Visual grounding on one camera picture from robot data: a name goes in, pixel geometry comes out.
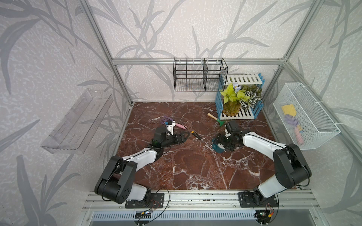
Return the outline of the yellow black screwdriver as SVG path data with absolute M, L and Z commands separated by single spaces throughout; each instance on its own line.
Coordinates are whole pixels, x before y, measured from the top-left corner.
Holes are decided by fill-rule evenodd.
M 194 137 L 196 137 L 197 139 L 199 139 L 199 140 L 201 140 L 201 141 L 203 140 L 203 138 L 202 138 L 197 132 L 192 131 L 191 134 L 192 134 Z

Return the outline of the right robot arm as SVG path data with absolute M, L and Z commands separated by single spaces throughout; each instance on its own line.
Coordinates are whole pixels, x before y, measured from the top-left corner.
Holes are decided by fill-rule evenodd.
M 295 144 L 280 144 L 250 131 L 243 131 L 235 121 L 225 124 L 225 132 L 218 133 L 212 141 L 217 153 L 248 147 L 270 158 L 274 163 L 274 175 L 256 186 L 253 191 L 238 193 L 241 207 L 277 207 L 276 195 L 291 189 L 305 180 L 312 172 Z

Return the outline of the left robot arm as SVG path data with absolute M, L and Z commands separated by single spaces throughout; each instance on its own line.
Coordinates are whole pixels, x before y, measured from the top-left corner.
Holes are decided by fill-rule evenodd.
M 136 172 L 159 160 L 165 148 L 185 143 L 190 135 L 188 130 L 170 132 L 166 127 L 157 127 L 151 143 L 141 151 L 130 156 L 111 157 L 95 185 L 94 193 L 106 202 L 126 202 L 126 208 L 151 206 L 150 189 L 134 183 Z

